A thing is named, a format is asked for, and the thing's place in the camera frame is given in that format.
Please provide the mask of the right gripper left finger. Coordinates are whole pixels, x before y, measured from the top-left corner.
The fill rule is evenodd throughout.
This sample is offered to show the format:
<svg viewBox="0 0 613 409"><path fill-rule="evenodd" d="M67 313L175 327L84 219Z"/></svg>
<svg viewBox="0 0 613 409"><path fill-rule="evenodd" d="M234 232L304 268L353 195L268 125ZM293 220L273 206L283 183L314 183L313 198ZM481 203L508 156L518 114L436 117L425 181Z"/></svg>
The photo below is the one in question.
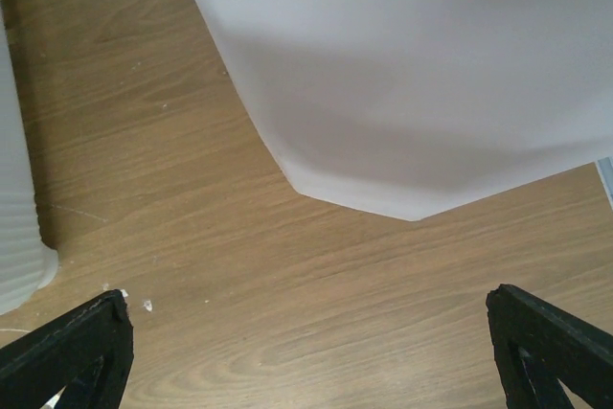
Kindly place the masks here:
<svg viewBox="0 0 613 409"><path fill-rule="evenodd" d="M118 408L132 363L127 304L108 290L1 348L1 406Z"/></svg>

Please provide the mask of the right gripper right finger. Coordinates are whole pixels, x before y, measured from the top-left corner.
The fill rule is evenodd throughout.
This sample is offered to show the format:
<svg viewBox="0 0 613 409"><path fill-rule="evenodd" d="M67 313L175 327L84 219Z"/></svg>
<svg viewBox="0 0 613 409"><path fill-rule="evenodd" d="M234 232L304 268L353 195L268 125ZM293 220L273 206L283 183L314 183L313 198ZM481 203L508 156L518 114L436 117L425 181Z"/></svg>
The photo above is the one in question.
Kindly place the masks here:
<svg viewBox="0 0 613 409"><path fill-rule="evenodd" d="M509 408L612 406L612 335L512 284L486 299L494 361Z"/></svg>

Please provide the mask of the white faceted bin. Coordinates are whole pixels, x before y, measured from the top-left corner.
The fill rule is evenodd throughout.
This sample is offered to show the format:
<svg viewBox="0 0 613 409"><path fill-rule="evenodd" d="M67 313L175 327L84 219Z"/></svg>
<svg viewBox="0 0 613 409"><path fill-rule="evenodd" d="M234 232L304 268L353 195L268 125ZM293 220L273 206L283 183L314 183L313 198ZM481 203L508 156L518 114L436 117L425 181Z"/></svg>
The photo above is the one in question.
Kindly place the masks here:
<svg viewBox="0 0 613 409"><path fill-rule="evenodd" d="M419 220L612 163L612 0L194 0L293 189Z"/></svg>

